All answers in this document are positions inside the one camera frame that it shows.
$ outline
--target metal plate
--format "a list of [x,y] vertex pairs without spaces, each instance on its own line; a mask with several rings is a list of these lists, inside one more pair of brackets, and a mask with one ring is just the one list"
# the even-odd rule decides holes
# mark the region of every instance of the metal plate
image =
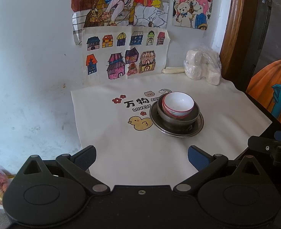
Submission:
[[179,132],[173,132],[171,130],[169,130],[167,127],[164,126],[164,122],[162,120],[162,118],[159,116],[158,111],[157,111],[157,102],[153,103],[151,108],[150,108],[150,112],[149,112],[150,118],[153,122],[153,124],[163,133],[169,135],[169,136],[173,136],[173,137],[177,137],[177,138],[189,138],[189,137],[193,137],[195,135],[197,135],[204,126],[204,118],[202,116],[202,114],[200,113],[200,115],[198,116],[196,122],[193,124],[192,129],[190,129],[189,131],[183,131],[182,133]]

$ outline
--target brown wood trim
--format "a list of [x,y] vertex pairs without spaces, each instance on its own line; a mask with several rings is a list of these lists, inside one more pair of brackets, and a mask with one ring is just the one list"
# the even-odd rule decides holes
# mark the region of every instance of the brown wood trim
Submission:
[[236,46],[240,23],[242,20],[243,7],[244,0],[231,0],[227,26],[225,30],[222,48],[220,51],[222,76],[224,78],[226,78],[227,76],[230,61],[232,59],[232,55]]

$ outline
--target white bowl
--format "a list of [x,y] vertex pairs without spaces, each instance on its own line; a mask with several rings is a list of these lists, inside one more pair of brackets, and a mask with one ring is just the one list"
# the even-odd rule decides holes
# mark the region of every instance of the white bowl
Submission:
[[164,96],[164,109],[177,118],[183,118],[191,112],[194,106],[194,100],[191,96],[182,92],[172,92]]

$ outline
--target yellow duck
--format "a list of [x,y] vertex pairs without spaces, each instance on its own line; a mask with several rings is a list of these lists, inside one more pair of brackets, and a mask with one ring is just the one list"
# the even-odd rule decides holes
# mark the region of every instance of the yellow duck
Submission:
[[134,126],[137,131],[143,131],[152,126],[152,120],[150,118],[140,118],[138,116],[133,116],[128,121],[129,124]]
[[151,6],[159,8],[161,6],[161,0],[153,0]]

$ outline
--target red flower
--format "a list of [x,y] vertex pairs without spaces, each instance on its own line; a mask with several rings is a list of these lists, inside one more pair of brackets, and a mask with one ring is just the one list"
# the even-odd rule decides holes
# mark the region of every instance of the red flower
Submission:
[[113,101],[115,104],[116,104],[116,103],[121,103],[121,99],[120,99],[120,98],[117,98],[117,97],[116,97],[115,99],[113,99],[112,101]]

